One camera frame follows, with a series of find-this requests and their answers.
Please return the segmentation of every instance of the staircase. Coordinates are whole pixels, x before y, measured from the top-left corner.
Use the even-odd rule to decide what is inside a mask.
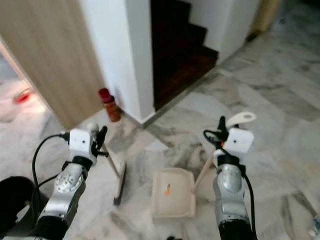
[[[218,52],[203,46],[207,29],[189,23],[191,8],[179,0],[151,0],[156,111],[216,64]]]

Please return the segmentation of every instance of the red bottle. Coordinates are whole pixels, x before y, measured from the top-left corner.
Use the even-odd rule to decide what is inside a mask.
[[[117,122],[120,120],[121,115],[118,106],[115,102],[114,96],[110,95],[108,89],[102,88],[99,90],[99,96],[101,101],[109,115],[111,122]]]

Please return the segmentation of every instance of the wooden door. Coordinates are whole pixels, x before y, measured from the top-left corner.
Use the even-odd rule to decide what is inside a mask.
[[[0,35],[65,128],[102,108],[104,82],[78,0],[0,0]]]

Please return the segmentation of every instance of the marble floor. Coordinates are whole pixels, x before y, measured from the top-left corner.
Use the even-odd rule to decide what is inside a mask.
[[[213,150],[203,130],[215,129],[221,115],[240,111],[257,115],[245,126],[255,140],[244,163],[254,191],[258,239],[310,239],[311,220],[320,210],[319,33],[320,11],[299,5],[286,24],[276,25],[213,69],[146,129],[126,117],[110,123],[103,110],[83,122],[81,127],[88,122],[108,126],[107,147],[117,165],[127,162],[127,176],[122,203],[114,207],[116,178],[108,163],[98,159],[65,239],[220,239],[212,189],[216,169],[210,169],[196,193],[194,218],[161,223],[150,215],[153,172],[180,167],[196,177]],[[60,130],[51,118],[42,136]],[[44,146],[37,162],[40,180],[58,172],[66,159],[63,141]],[[29,156],[25,162],[31,165]],[[7,165],[12,164],[22,163],[13,159]],[[8,173],[3,167],[0,171]],[[31,167],[23,172],[30,176]],[[47,184],[43,191],[49,194],[51,187]]]

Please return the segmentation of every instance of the white wall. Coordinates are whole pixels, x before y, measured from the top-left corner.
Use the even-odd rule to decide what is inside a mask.
[[[145,1],[135,0],[135,8],[130,0],[80,0],[105,84],[119,106],[140,123],[154,114],[152,57],[146,44],[150,29],[142,21],[148,11],[136,16]],[[139,36],[146,39],[144,45]]]
[[[218,63],[239,49],[259,0],[185,0],[192,4],[190,22],[208,29],[205,46],[219,51]]]

